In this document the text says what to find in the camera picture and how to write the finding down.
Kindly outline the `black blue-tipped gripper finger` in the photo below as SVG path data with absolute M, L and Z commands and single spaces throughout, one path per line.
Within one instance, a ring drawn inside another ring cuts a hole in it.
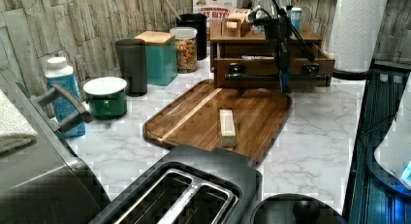
M 277 68 L 280 74 L 281 91 L 283 93 L 289 93 L 291 90 L 289 82 L 290 56 L 287 49 L 287 44 L 285 42 L 278 42 L 275 50 Z

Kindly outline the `black thin gripper finger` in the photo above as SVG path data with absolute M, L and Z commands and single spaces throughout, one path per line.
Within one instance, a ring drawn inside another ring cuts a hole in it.
M 302 36 L 300 35 L 299 31 L 296 29 L 296 27 L 291 24 L 291 31 L 295 36 L 294 42 L 300 49 L 301 53 L 310 61 L 313 62 L 315 59 L 315 55 L 312 52 L 311 48 L 308 46 L 308 44 L 303 40 Z

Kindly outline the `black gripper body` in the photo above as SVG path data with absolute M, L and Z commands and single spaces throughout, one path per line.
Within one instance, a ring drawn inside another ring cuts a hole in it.
M 263 26 L 268 41 L 286 42 L 291 36 L 289 22 L 285 17 L 262 17 L 253 21 L 255 26 Z

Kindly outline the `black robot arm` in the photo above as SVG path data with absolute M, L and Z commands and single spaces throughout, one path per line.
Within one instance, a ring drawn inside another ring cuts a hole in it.
M 315 56 L 292 24 L 286 10 L 280 7 L 277 0 L 270 0 L 270 3 L 275 8 L 275 15 L 271 15 L 264 8 L 259 8 L 259 11 L 266 13 L 267 16 L 257 18 L 253 21 L 253 24 L 262 25 L 265 29 L 266 39 L 273 42 L 274 59 L 279 70 L 281 91 L 283 93 L 290 93 L 289 68 L 291 65 L 291 51 L 288 49 L 288 41 L 292 41 L 310 62 L 314 61 Z

